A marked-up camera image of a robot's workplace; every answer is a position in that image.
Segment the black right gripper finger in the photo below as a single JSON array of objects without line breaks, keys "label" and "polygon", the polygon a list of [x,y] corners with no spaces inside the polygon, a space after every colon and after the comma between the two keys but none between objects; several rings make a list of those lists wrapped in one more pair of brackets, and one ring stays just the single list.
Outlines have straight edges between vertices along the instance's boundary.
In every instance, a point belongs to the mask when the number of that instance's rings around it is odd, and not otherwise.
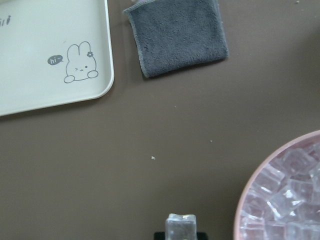
[{"label": "black right gripper finger", "polygon": [[[197,240],[208,240],[208,235],[205,232],[197,232],[196,233]],[[154,240],[165,240],[165,232],[155,232],[153,234]]]}]

